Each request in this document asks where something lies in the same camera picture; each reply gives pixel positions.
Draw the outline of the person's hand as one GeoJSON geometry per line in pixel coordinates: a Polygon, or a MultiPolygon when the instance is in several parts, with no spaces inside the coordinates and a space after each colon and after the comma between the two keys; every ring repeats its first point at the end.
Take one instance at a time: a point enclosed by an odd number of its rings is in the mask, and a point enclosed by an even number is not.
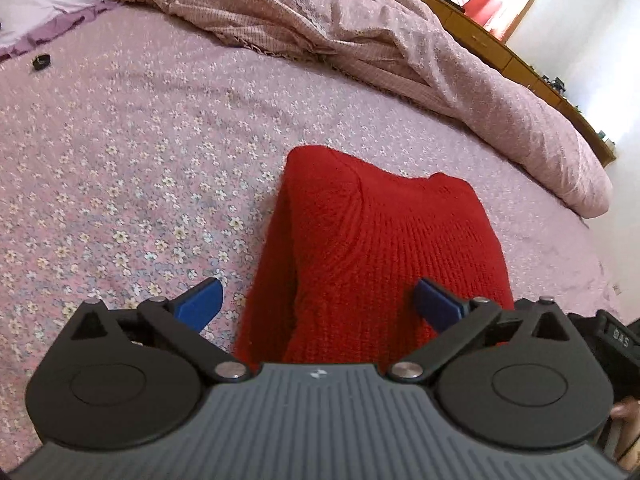
{"type": "Polygon", "coordinates": [[[639,401],[627,398],[612,407],[611,418],[620,424],[620,437],[614,452],[616,462],[626,471],[639,467],[639,401]]]}

